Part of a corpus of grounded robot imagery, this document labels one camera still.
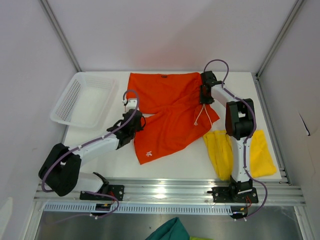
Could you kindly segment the yellow shorts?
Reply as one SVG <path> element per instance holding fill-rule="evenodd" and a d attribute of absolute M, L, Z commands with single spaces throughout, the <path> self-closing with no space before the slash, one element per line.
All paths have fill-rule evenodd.
<path fill-rule="evenodd" d="M 228 181 L 234 159 L 230 136 L 224 130 L 215 130 L 206 133 L 203 140 L 218 178 Z M 263 130 L 256 130 L 251 138 L 249 163 L 253 178 L 271 176 L 277 172 Z"/>

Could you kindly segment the orange shorts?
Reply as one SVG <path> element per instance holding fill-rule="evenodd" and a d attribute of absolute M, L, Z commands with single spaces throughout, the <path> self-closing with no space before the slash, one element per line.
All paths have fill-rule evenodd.
<path fill-rule="evenodd" d="M 200 102 L 201 85 L 198 72 L 129 75 L 126 97 L 138 96 L 139 111 L 147 116 L 134 138 L 141 165 L 185 149 L 219 120 L 210 105 Z"/>

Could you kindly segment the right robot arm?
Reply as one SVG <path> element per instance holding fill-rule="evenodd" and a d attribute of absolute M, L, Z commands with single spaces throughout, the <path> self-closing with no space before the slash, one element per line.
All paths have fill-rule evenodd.
<path fill-rule="evenodd" d="M 200 103 L 218 101 L 225 107 L 225 130 L 230 137 L 233 153 L 229 186 L 214 187 L 212 194 L 217 195 L 219 201 L 236 203 L 254 192 L 248 163 L 251 137 L 257 127 L 254 103 L 252 99 L 242 99 L 228 90 L 212 71 L 205 71 L 200 76 Z"/>

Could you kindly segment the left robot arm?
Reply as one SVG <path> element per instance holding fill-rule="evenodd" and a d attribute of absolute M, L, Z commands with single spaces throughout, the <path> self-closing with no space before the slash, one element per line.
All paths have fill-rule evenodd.
<path fill-rule="evenodd" d="M 143 114 L 131 109 L 102 136 L 74 147 L 63 143 L 54 145 L 38 172 L 42 191 L 64 197 L 78 190 L 92 194 L 97 200 L 105 199 L 109 193 L 109 182 L 97 172 L 81 172 L 81 167 L 129 144 L 145 125 Z"/>

